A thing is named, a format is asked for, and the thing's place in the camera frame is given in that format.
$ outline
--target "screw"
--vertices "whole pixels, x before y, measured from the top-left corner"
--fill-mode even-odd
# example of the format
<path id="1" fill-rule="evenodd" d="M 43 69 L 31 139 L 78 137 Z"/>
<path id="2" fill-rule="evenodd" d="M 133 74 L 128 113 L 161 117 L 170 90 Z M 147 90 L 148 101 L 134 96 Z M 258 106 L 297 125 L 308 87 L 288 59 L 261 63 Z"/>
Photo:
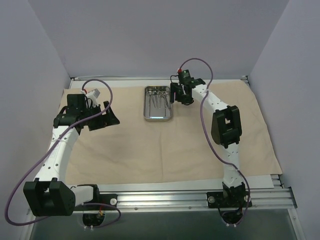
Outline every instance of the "screw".
<path id="1" fill-rule="evenodd" d="M 117 199 L 111 198 L 110 204 L 111 204 L 112 206 L 116 205 L 116 204 L 117 204 Z"/>
<path id="2" fill-rule="evenodd" d="M 213 204 L 215 201 L 216 201 L 216 200 L 215 200 L 215 198 L 214 198 L 213 196 L 208 197 L 208 202 L 209 202 L 210 204 Z"/>
<path id="3" fill-rule="evenodd" d="M 246 202 L 248 202 L 248 199 L 249 199 L 249 196 L 248 196 L 248 195 L 245 195 L 245 196 L 244 196 L 244 200 L 245 200 Z"/>

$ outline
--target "table surface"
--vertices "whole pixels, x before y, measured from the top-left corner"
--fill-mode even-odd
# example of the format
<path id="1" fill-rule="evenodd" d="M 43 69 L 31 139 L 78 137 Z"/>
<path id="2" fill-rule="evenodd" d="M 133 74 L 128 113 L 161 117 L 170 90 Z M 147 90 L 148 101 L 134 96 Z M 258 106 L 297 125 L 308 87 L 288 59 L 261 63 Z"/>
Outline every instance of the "table surface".
<path id="1" fill-rule="evenodd" d="M 81 88 L 84 82 L 93 77 L 85 77 L 82 79 L 73 80 L 70 84 L 70 89 Z M 170 85 L 168 79 L 161 78 L 137 78 L 137 77 L 94 77 L 104 80 L 112 87 L 146 87 L 148 85 Z M 212 84 L 225 83 L 232 81 L 241 81 L 240 79 L 214 79 Z M 86 88 L 105 88 L 98 81 L 91 81 L 86 85 Z M 271 175 L 259 175 L 247 177 L 250 188 L 252 189 L 272 189 L 274 188 Z M 133 184 L 108 184 L 99 185 L 102 192 L 127 192 L 127 191 L 190 191 L 190 190 L 221 190 L 222 179 L 207 179 L 193 181 L 177 181 L 165 183 L 133 183 Z"/>
<path id="2" fill-rule="evenodd" d="M 107 221 L 116 215 L 108 212 Z M 252 210 L 236 228 L 226 227 L 217 211 L 198 211 L 123 213 L 116 224 L 84 230 L 82 214 L 78 213 L 36 223 L 30 239 L 295 240 L 297 237 L 288 211 L 275 209 Z"/>

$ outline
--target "gray wall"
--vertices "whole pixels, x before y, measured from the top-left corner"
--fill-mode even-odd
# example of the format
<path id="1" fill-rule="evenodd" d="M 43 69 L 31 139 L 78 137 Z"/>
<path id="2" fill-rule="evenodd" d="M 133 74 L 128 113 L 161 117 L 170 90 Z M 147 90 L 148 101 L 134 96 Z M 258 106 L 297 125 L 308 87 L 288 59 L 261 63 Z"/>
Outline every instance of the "gray wall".
<path id="1" fill-rule="evenodd" d="M 5 202 L 46 152 L 70 78 L 27 0 L 0 1 L 0 32 L 0 232 L 1 239 L 16 240 L 22 228 L 5 222 Z M 19 189 L 9 215 L 23 222 L 26 211 Z"/>
<path id="2" fill-rule="evenodd" d="M 288 0 L 29 0 L 71 77 L 248 75 Z M 206 66 L 189 65 L 208 78 Z"/>
<path id="3" fill-rule="evenodd" d="M 291 0 L 252 73 L 307 239 L 319 239 L 320 1 Z"/>

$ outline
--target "beige cloth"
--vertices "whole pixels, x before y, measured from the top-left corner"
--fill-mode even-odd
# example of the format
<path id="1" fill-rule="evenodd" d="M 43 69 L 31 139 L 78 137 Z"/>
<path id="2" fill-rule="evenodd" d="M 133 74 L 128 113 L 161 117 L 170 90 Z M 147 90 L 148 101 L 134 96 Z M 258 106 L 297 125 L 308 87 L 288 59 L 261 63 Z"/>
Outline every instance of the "beige cloth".
<path id="1" fill-rule="evenodd" d="M 281 174 L 252 91 L 242 81 L 213 84 L 210 89 L 222 101 L 240 109 L 239 160 L 243 174 Z M 102 104 L 110 94 L 107 88 L 99 90 Z M 67 184 L 163 183 L 223 177 L 223 165 L 211 152 L 202 130 L 199 102 L 190 106 L 176 102 L 170 121 L 147 122 L 143 116 L 143 87 L 114 87 L 112 91 L 111 107 L 120 124 L 81 131 L 67 167 Z M 71 93 L 79 93 L 79 89 L 66 89 L 61 107 Z M 210 131 L 212 116 L 204 113 Z"/>

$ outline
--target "silver tray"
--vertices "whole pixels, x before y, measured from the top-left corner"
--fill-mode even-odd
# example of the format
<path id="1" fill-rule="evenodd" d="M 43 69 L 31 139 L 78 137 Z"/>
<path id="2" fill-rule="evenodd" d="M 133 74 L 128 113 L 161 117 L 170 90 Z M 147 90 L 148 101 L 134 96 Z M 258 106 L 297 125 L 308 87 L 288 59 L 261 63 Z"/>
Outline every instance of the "silver tray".
<path id="1" fill-rule="evenodd" d="M 172 117 L 169 86 L 145 87 L 143 115 L 146 121 L 168 121 Z"/>

